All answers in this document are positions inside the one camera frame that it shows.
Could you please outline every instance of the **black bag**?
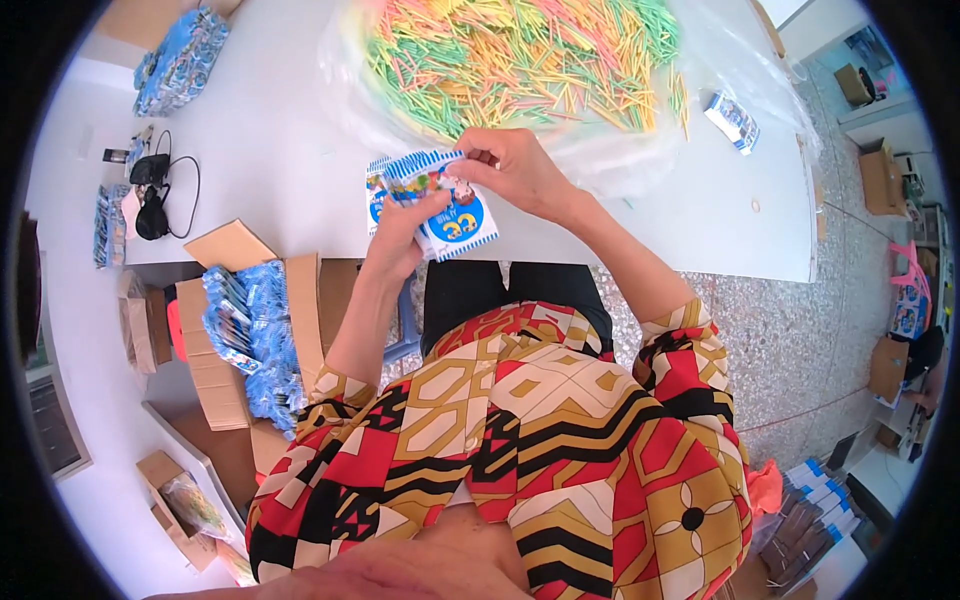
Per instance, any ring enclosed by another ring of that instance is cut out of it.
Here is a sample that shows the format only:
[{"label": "black bag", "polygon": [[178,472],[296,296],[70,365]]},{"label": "black bag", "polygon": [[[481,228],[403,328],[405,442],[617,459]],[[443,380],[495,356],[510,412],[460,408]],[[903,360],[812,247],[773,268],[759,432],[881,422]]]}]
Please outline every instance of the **black bag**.
[{"label": "black bag", "polygon": [[170,184],[163,185],[165,193],[161,198],[159,192],[152,185],[143,195],[143,205],[136,213],[136,234],[145,240],[158,240],[170,232],[170,223],[167,213],[163,210],[163,203],[167,202],[170,193]]},{"label": "black bag", "polygon": [[130,170],[133,185],[162,185],[170,169],[170,155],[151,155],[140,158]]}]

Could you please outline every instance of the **red geometric print shirt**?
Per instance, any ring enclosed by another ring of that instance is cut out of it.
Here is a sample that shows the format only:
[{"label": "red geometric print shirt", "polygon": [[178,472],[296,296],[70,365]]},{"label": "red geometric print shirt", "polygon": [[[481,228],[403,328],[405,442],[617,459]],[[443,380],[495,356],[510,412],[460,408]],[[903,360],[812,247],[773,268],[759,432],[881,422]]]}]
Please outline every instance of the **red geometric print shirt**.
[{"label": "red geometric print shirt", "polygon": [[253,501],[253,574],[412,538],[463,484],[510,525],[538,599],[709,598],[752,534],[727,352],[699,300],[642,330],[630,372],[580,313],[526,301],[450,331],[379,397],[324,367]]}]

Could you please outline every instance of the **candy packet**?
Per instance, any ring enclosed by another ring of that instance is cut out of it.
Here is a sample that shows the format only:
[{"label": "candy packet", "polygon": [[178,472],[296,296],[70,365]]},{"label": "candy packet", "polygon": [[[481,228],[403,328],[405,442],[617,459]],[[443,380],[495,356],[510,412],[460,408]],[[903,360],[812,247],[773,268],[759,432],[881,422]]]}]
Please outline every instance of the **candy packet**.
[{"label": "candy packet", "polygon": [[760,139],[760,126],[733,98],[722,91],[716,92],[704,115],[733,142],[740,154],[747,156],[754,151]]},{"label": "candy packet", "polygon": [[[389,184],[384,170],[393,159],[390,156],[378,158],[367,167],[367,234],[373,236],[376,226],[380,222],[380,213],[383,211],[384,199],[390,196]],[[437,257],[433,245],[426,235],[426,229],[421,227],[414,231],[414,239],[423,252],[423,260],[433,260]]]},{"label": "candy packet", "polygon": [[443,262],[496,239],[499,232],[483,196],[469,182],[445,173],[447,165],[463,157],[462,152],[435,150],[372,162],[367,169],[368,232],[376,233],[388,194],[409,206],[427,194],[449,190],[449,207],[423,223],[415,235],[424,257]]}]

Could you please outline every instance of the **cartoon packaging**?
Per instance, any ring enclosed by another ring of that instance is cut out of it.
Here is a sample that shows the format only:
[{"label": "cartoon packaging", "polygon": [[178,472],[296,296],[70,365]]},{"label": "cartoon packaging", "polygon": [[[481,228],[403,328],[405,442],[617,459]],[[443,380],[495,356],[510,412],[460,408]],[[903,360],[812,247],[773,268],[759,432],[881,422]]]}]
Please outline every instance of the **cartoon packaging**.
[{"label": "cartoon packaging", "polygon": [[445,173],[447,165],[463,157],[462,152],[414,152],[372,162],[367,169],[370,234],[376,232],[388,193],[398,204],[409,206],[427,194],[449,190],[449,207],[418,229],[416,239],[424,257],[443,262],[496,239],[496,223],[483,196],[468,182]]},{"label": "cartoon packaging", "polygon": [[[383,201],[389,193],[387,191],[389,184],[384,176],[384,170],[392,161],[391,157],[384,156],[367,166],[367,234],[370,236],[376,233],[380,213],[383,211]],[[437,257],[423,228],[414,231],[414,239],[417,240],[417,245],[423,252],[423,260],[433,260]]]}]

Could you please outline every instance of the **speckled floor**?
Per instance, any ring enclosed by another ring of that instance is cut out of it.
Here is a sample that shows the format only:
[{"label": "speckled floor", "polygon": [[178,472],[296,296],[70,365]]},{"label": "speckled floor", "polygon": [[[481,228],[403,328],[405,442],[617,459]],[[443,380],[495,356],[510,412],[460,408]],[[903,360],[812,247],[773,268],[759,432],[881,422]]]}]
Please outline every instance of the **speckled floor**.
[{"label": "speckled floor", "polygon": [[[883,410],[866,389],[870,353],[888,328],[895,288],[887,245],[905,242],[908,223],[867,212],[857,147],[840,133],[835,115],[846,101],[818,62],[798,86],[823,140],[818,177],[826,201],[827,239],[818,249],[812,284],[682,273],[710,307],[730,354],[734,426],[759,467],[774,458],[790,468],[832,451]],[[610,273],[593,267],[613,318],[617,362],[629,364],[640,339],[636,322]],[[422,327],[425,265],[413,289]],[[392,334],[388,343],[396,340]],[[420,355],[384,369],[383,384],[420,366]]]}]

